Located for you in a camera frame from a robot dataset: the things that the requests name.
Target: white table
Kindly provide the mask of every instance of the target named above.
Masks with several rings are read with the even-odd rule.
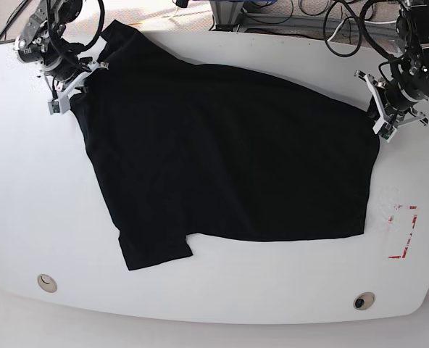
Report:
[[[147,35],[188,61],[269,72],[361,108],[370,93],[354,71],[377,75],[380,62],[370,49],[342,59],[302,38]],[[11,45],[0,46],[3,289],[102,312],[210,323],[361,320],[406,315],[422,304],[429,287],[429,126],[407,126],[382,144],[363,236],[260,244],[192,235],[193,257],[129,272],[76,119],[49,115],[49,90],[37,70],[19,63]],[[419,109],[429,117],[429,104]],[[417,206],[418,216],[406,257],[390,259],[403,252],[412,216],[395,211],[397,204]],[[390,216],[403,223],[389,226]],[[57,281],[57,292],[39,288],[41,273]],[[355,297],[366,291],[375,304],[355,310]]]

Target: garment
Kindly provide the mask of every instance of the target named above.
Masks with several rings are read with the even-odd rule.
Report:
[[[379,151],[365,112],[260,72],[189,64],[117,21],[102,37],[109,70],[72,110],[129,270],[190,257],[192,233],[364,232]]]

